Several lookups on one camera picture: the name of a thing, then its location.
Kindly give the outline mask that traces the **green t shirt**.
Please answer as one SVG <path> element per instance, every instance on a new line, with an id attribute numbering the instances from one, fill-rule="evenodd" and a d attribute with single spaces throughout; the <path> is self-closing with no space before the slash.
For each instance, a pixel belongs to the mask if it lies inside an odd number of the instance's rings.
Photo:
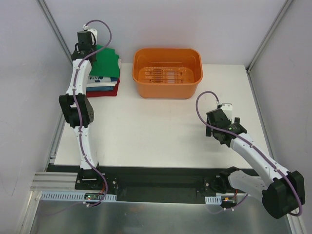
<path id="1" fill-rule="evenodd" d="M 105 64 L 108 64 L 109 62 L 112 62 L 115 59 L 118 59 L 119 55 L 116 54 L 115 49 L 104 48 L 103 50 L 99 51 L 91 58 L 95 59 L 94 61 L 91 62 L 91 66 L 92 66 L 91 70 L 93 70 L 97 66 L 101 66 L 103 64 L 105 65 Z"/>

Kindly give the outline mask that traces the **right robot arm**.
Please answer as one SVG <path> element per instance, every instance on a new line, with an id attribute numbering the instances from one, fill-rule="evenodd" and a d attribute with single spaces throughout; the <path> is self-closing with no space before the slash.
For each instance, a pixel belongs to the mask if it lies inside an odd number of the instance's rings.
<path id="1" fill-rule="evenodd" d="M 233 189 L 244 191 L 260 200 L 265 210 L 276 219 L 285 215 L 300 216 L 305 204 L 301 173 L 290 172 L 267 156 L 240 124 L 239 118 L 231 121 L 220 107 L 206 115 L 206 136 L 214 137 L 238 153 L 259 176 L 255 178 L 237 167 L 230 167 L 210 183 L 211 189 L 223 194 Z"/>

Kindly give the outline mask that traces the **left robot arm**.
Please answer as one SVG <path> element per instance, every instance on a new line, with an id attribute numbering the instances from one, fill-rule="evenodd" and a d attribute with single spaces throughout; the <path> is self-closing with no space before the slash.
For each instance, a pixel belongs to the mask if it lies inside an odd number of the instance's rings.
<path id="1" fill-rule="evenodd" d="M 107 182 L 99 171 L 95 146 L 91 141 L 91 125 L 94 109 L 86 96 L 87 81 L 96 61 L 97 30 L 78 32 L 78 42 L 71 55 L 73 71 L 66 94 L 58 98 L 66 123 L 74 130 L 80 155 L 80 169 L 76 178 L 76 190 L 107 191 Z"/>

